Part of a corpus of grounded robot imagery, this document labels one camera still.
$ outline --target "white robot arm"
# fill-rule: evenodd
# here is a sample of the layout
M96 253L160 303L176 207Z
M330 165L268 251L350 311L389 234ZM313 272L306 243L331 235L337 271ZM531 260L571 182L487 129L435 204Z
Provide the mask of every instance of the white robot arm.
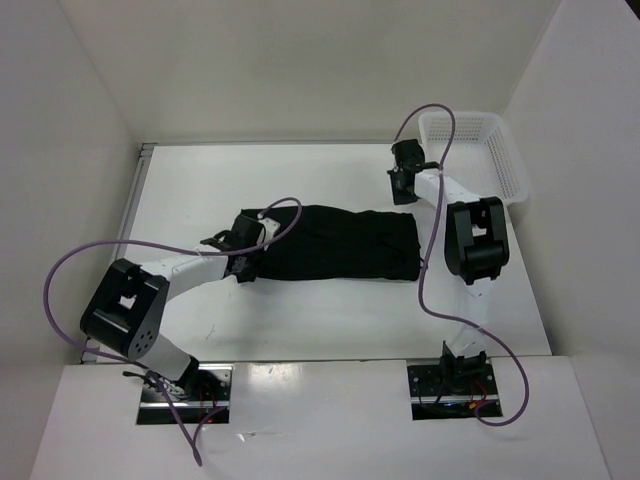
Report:
M279 228L269 218L240 215L230 231L201 242L197 251L202 255L176 255L139 265L124 258L114 261L81 318L81 330L186 393L199 388L199 382L206 381L199 361L160 334L164 307L192 288L229 275L240 283L253 281L264 250L232 257L224 252L269 241Z
M388 173L394 203L413 203L423 198L435 207L440 190L439 165L425 162L417 140L398 142L392 152L395 166ZM504 207L499 198L482 198L446 175L444 201L445 261L449 271L460 278L465 292L455 313L484 325L491 291L509 260ZM449 339L451 350L466 357L477 355L483 345L483 335L469 327L462 327Z

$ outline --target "white table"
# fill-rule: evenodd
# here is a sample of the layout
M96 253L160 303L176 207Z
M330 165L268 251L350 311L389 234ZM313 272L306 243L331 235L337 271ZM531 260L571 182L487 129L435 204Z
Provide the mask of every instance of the white table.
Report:
M455 171L456 158L449 161ZM393 206L386 174L391 165L390 147L381 144L156 147L134 192L125 231L134 239L193 247L229 228L242 208L296 196L304 204L351 211L412 212L424 247L434 210L424 201ZM550 355L511 225L508 234L511 258L493 292L489 328L518 355ZM462 289L444 264L443 235L444 228L427 302L454 313ZM136 262L165 255L126 249ZM237 285L228 278L172 300L161 332L200 360L233 362L437 357L442 340L458 328L419 309L416 283L259 279ZM488 347L490 355L504 355L496 345Z
M68 366L31 480L608 479L569 360L522 363L530 407L498 429L412 421L403 361L239 364L230 423L200 437L203 468L177 426L135 425L140 383L125 367ZM510 415L522 382L511 360L494 368Z

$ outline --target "purple cable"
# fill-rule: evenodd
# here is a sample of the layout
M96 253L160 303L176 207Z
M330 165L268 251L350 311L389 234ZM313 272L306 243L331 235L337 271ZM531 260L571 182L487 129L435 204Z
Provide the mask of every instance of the purple cable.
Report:
M449 149L451 148L451 144L453 143L453 138L455 136L455 131L456 131L455 115L453 114L453 112L449 107L442 105L440 103L430 103L430 104L418 107L407 116L404 122L402 122L402 125L393 140L393 143L398 141L398 138L400 138L400 135L402 134L404 127L407 125L409 120L411 120L411 118L413 118L413 116L416 113L431 107L441 108L449 114L449 116L451 117L451 135L449 136L449 140L447 141L447 145L444 149L444 152L442 153L442 158L440 160L439 175L438 175L439 176L438 204L436 206L435 221L433 224L433 229L431 230L431 236L429 237L429 243L427 245L427 252L424 257L424 263L422 265L422 268L420 269L420 278L418 279L418 302L420 303L420 308L422 308L423 311L425 311L431 316L441 318L443 320L450 320L453 322L461 323L463 325L466 325L468 327L478 330L480 333L489 337L491 340L493 340L502 348L504 348L504 350L513 359L513 361L516 364L516 367L518 367L518 370L522 375L522 380L524 382L524 399L522 401L522 405L520 406L520 409L518 409L518 411L511 418L508 418L507 420L504 420L502 422L487 422L485 419L480 417L480 410L484 406L490 403L496 403L495 400L484 402L473 409L473 414L475 415L475 417L484 425L489 425L491 427L504 427L506 425L511 425L513 422L518 420L522 416L524 411L527 409L527 405L529 404L529 378L527 377L527 373L525 372L524 367L520 363L520 360L518 360L518 357L516 357L516 354L513 352L513 350L511 350L511 348L509 348L509 346L506 343L504 343L500 338L498 338L496 335L494 335L490 331L486 330L485 328L482 328L477 323L472 322L471 320L467 320L466 318L457 317L455 315L448 315L445 313L440 313L440 312L431 310L429 307L427 307L424 301L424 282L427 277L427 270L429 269L429 261L431 260L431 254L433 253L433 246L436 241L436 236L438 235L438 228L440 225L440 215L442 214L442 209L444 204L444 176L443 176L444 162L447 159L447 154L449 153Z
M101 247L101 246L105 246L105 245L137 245L137 246L141 246L141 247L149 247L149 248L155 248L155 249L158 249L158 250L165 250L165 251L173 252L173 253L180 253L180 254L183 254L183 255L191 255L191 256L194 256L194 257L197 257L197 256L220 257L220 256L246 255L247 253L251 253L251 252L258 251L258 250L262 250L263 248L268 247L269 245L279 241L280 239L282 239L282 237L287 235L296 226L296 224L300 220L300 217L302 216L302 203L300 203L300 200L298 200L297 198L294 198L294 197L285 197L285 198L281 198L280 200L277 200L277 201L273 202L271 205L269 205L264 210L262 210L258 214L258 216L262 217L269 210L271 210L273 207L275 207L277 205L280 205L281 203L284 203L284 202L294 202L298 207L298 209L296 211L296 215L295 215L293 221L291 222L291 224L289 224L289 226L287 228L285 228L282 232L280 232L278 235L273 237L271 240L267 240L266 242L263 242L263 243L261 243L259 245L254 245L253 247L243 248L243 249L240 249L240 250L233 250L233 251L230 251L230 252L200 252L200 251L196 251L196 250L186 250L184 248L171 247L169 245L163 245L161 243L145 242L145 241L142 241L142 240L96 240L94 242L85 243L84 245L80 245L79 247L74 248L70 252L65 253L62 257L60 257L58 259L58 261L56 263L53 264L53 267L51 267L51 270L49 270L49 273L47 274L47 278L44 281L44 286L43 286L43 289L42 289L42 304L44 306L44 313L45 313L45 315L47 317L47 320L49 321L49 325L51 325L51 328L53 328L53 331L56 332L60 338L62 338L69 345L71 345L72 347L80 350L81 352L87 352L87 353L91 353L91 354L94 354L94 355L97 355L97 356L100 356L100 357L110 358L111 360L116 360L118 362L129 363L129 364L136 365L136 366L138 366L140 368L144 368L144 369L148 370L148 368L145 365L143 365L142 363L140 363L140 362L131 362L131 361L127 360L125 357L122 357L120 355L113 355L111 353L102 352L99 349L88 348L86 345L74 340L69 335L64 333L64 331L62 331L62 329L60 328L60 326L56 322L55 317L53 316L53 312L51 311L51 303L49 301L49 293L50 293L50 290L51 290L51 282L52 282L53 277L55 276L56 272L58 271L58 269L62 266L62 264L64 262L66 262L67 260L69 260L74 255L77 255L78 253L80 253L80 252L82 252L84 250L88 250L89 248L93 248L93 247ZM187 429L186 429L184 423L180 419L180 415L178 413L178 410L176 409L175 405L173 404L173 402L171 400L171 397L169 396L169 393L167 392L166 388L164 387L164 385L160 381L160 378L159 378L158 374L156 374L155 372L152 372L152 371L149 371L149 374L153 378L153 380L155 381L155 383L158 386L158 388L160 389L160 393L162 393L162 395L164 396L165 400L167 400L167 404L169 405L169 410L171 411L171 414L173 415L173 418L176 420L176 423L180 427L180 430L182 431L182 434L185 436L185 438L187 439L187 442L189 443L189 445L193 449L193 457L195 458L196 463L198 464L198 466L201 467L202 466L202 458L200 456L200 452L198 451L198 448L196 447L196 439L197 439L198 433L200 432L200 429L202 428L202 426L204 425L204 423L206 421L208 421L213 415L218 413L220 410L224 410L224 409L223 408L214 409L212 412L207 414L201 420L201 422L198 424L198 427L196 428L196 431L195 431L194 436L192 438L189 435L189 432L187 432Z

